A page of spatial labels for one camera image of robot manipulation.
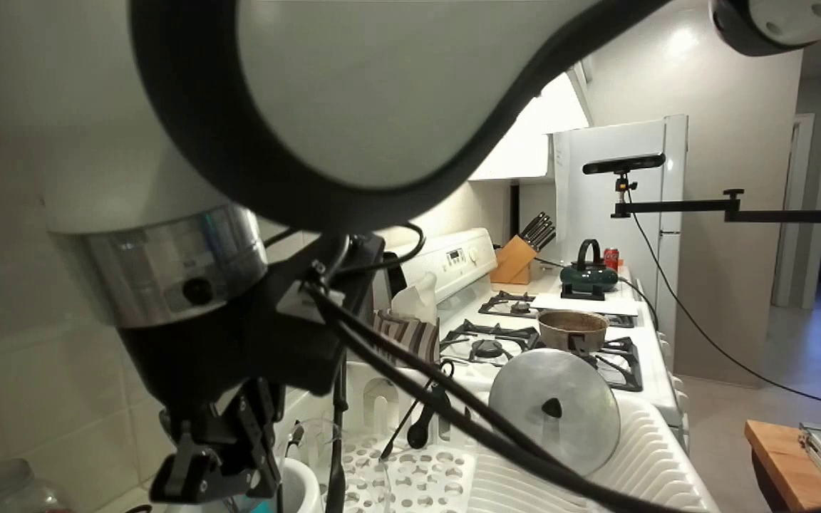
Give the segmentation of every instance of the upper cabinet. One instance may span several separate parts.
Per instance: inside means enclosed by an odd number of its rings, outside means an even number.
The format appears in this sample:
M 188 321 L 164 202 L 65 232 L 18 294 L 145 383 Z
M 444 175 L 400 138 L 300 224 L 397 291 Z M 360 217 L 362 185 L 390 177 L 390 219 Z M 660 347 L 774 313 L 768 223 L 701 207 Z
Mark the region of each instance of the upper cabinet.
M 573 73 L 560 73 L 527 102 L 514 128 L 499 139 L 470 179 L 536 179 L 548 177 L 550 135 L 588 128 Z

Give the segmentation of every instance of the light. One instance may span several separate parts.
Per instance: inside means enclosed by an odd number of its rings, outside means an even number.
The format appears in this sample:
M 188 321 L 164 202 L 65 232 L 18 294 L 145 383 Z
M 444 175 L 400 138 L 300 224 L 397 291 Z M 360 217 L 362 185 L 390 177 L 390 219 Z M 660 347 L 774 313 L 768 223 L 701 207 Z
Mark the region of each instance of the light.
M 699 35 L 688 25 L 677 28 L 668 41 L 668 55 L 688 55 L 699 45 Z

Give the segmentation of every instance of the floor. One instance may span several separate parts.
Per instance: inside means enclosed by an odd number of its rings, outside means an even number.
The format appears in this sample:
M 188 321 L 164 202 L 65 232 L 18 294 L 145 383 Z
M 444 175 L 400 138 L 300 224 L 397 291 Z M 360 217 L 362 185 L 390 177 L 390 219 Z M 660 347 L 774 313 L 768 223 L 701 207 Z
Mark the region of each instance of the floor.
M 776 309 L 771 321 L 774 378 L 821 395 L 821 291 L 812 311 Z M 690 458 L 725 513 L 768 513 L 744 443 L 744 418 L 821 424 L 821 405 L 779 387 L 684 377 L 690 390 Z

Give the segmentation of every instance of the knife block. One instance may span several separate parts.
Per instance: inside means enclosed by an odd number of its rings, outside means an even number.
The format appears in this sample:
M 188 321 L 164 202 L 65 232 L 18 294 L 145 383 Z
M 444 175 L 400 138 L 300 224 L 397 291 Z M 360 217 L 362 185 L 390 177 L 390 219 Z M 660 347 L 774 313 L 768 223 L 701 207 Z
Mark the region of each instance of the knife block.
M 527 286 L 531 283 L 531 262 L 533 262 L 536 250 L 523 240 L 514 237 L 511 242 L 504 242 L 497 250 L 497 267 L 491 274 L 491 283 L 499 286 Z

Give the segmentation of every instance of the bottle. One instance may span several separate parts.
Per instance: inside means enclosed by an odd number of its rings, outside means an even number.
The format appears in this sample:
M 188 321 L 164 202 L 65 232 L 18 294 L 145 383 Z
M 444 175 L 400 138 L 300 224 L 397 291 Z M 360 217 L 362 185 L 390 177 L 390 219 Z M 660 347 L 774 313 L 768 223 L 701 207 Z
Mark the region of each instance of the bottle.
M 10 458 L 0 461 L 0 513 L 71 513 L 71 504 L 27 458 Z

